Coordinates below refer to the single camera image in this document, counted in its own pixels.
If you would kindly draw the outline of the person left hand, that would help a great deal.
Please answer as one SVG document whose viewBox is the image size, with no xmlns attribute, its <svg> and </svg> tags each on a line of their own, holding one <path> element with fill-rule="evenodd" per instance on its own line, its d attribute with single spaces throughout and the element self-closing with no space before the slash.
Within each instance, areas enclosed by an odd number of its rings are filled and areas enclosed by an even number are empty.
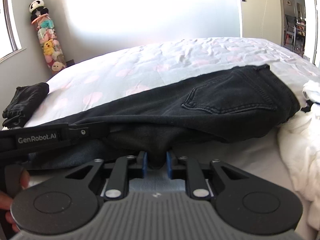
<svg viewBox="0 0 320 240">
<path fill-rule="evenodd" d="M 30 175 L 28 171 L 23 170 L 20 174 L 20 179 L 19 179 L 21 189 L 23 190 L 26 189 L 29 185 L 29 181 L 30 181 Z M 5 211 L 5 221 L 10 225 L 13 232 L 18 233 L 20 230 L 17 227 L 10 212 L 10 207 L 12 202 L 13 202 L 13 199 L 9 195 L 7 195 L 4 192 L 1 192 L 0 209 L 1 211 Z"/>
</svg>

